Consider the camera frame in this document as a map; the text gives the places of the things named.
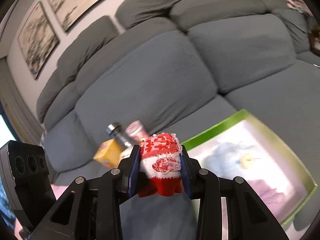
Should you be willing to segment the green storage box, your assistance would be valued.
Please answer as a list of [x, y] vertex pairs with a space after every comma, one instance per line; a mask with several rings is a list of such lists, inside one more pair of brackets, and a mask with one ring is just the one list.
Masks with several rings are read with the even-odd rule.
[[203, 159], [221, 144], [253, 146], [241, 160], [241, 176], [256, 191], [281, 225], [302, 209], [317, 189], [312, 175], [271, 129], [242, 109], [183, 142], [189, 157], [202, 167]]

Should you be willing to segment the red white knitted cloth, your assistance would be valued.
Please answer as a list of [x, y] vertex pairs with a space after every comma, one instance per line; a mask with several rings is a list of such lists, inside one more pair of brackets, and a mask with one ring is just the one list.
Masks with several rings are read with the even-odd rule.
[[159, 194], [172, 197], [182, 193], [182, 146], [176, 134], [161, 133], [148, 137], [140, 150], [140, 172], [148, 178], [138, 196]]

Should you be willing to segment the grey fabric sofa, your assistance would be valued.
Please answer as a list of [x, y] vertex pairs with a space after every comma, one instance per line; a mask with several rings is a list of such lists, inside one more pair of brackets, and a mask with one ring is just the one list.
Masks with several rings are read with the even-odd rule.
[[52, 183], [94, 178], [106, 129], [140, 121], [180, 141], [247, 110], [319, 183], [319, 57], [285, 0], [125, 0], [111, 37], [92, 23], [37, 101]]

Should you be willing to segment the pink white can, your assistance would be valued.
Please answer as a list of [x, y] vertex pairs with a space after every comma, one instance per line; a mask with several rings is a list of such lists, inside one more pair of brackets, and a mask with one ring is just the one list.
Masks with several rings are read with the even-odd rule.
[[143, 124], [139, 120], [134, 121], [133, 123], [131, 123], [125, 129], [125, 132], [137, 144], [143, 143], [149, 137], [149, 135], [148, 135], [147, 131], [145, 130]]

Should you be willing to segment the glass jar metal lid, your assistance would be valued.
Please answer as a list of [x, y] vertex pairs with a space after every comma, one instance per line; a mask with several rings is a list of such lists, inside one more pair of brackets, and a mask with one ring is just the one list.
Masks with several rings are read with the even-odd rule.
[[109, 137], [116, 140], [122, 149], [127, 149], [134, 146], [131, 138], [123, 131], [122, 126], [119, 123], [114, 122], [109, 124], [106, 132]]

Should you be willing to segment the pink clothes pile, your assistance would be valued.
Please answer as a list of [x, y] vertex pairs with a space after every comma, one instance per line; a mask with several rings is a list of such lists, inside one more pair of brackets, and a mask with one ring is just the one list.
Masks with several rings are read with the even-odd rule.
[[287, 0], [287, 6], [290, 7], [291, 9], [303, 11], [309, 14], [310, 16], [313, 16], [311, 10], [303, 0]]

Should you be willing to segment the yellow carton box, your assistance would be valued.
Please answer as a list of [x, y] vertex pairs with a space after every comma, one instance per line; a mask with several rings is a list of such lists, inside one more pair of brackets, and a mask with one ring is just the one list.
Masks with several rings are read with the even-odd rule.
[[115, 139], [110, 139], [103, 142], [93, 159], [108, 168], [115, 168], [120, 163], [120, 156], [123, 148], [117, 143]]

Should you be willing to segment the light blue plush toy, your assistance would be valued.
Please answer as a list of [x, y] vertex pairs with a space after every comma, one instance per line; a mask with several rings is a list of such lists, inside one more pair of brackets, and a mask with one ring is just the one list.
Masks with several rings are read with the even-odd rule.
[[225, 142], [203, 159], [202, 167], [221, 178], [241, 177], [245, 170], [241, 166], [241, 160], [252, 148], [253, 146], [241, 147], [231, 142]]

